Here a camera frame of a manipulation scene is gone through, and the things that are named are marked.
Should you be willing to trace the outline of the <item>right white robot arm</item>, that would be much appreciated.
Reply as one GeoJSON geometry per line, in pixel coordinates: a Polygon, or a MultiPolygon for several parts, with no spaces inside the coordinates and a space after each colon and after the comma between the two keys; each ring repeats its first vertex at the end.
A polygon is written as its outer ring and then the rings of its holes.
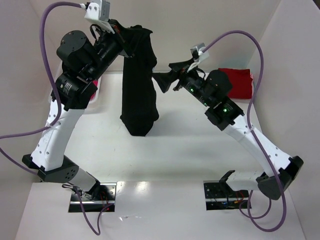
{"type": "Polygon", "coordinates": [[[278,200],[296,178],[303,160],[280,150],[248,123],[244,111],[228,97],[233,86],[225,72],[212,70],[207,78],[203,78],[196,68],[189,69],[192,63],[192,59],[171,63],[169,72],[153,73],[152,77],[163,93],[177,81],[174,91],[185,88],[207,107],[208,120],[242,145],[263,168],[262,172],[228,171],[219,180],[226,194],[241,190],[260,191],[267,198],[278,200]]]}

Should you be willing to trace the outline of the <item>black t shirt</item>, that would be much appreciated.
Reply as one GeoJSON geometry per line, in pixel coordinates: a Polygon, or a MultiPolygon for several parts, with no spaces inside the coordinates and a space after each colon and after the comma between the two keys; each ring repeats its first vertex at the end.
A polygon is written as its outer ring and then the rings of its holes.
{"type": "Polygon", "coordinates": [[[130,135],[136,137],[146,136],[159,118],[152,81],[153,69],[157,65],[151,43],[152,33],[141,25],[123,30],[133,56],[123,61],[120,119],[130,135]]]}

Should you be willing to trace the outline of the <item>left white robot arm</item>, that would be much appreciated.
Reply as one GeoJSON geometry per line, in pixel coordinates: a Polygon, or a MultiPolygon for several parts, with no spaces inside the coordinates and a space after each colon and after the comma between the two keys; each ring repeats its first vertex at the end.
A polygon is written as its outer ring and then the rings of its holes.
{"type": "Polygon", "coordinates": [[[62,61],[62,74],[51,94],[47,125],[31,154],[22,162],[37,171],[37,176],[48,183],[69,183],[94,198],[101,183],[65,156],[65,150],[80,117],[97,91],[94,81],[101,77],[119,56],[132,57],[138,42],[133,27],[123,27],[117,21],[111,26],[114,33],[92,24],[99,35],[91,44],[86,34],[73,30],[65,34],[56,54],[62,61]]]}

